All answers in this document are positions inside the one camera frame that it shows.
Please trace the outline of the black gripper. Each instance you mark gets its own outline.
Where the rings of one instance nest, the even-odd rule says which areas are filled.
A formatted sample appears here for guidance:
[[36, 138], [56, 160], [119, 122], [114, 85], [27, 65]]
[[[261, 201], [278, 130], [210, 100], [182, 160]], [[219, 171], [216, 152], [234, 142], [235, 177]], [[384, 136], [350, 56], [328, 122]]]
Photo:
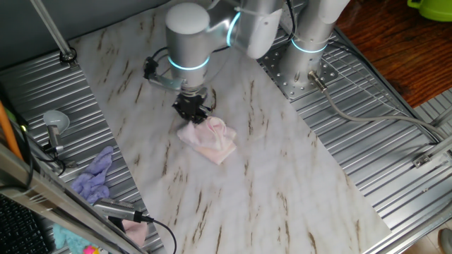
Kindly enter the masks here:
[[202, 123], [213, 111], [211, 107], [203, 105], [204, 101], [201, 95], [188, 97], [180, 93], [177, 95], [172, 107], [183, 120], [190, 122], [194, 119], [193, 116], [197, 116], [198, 123]]

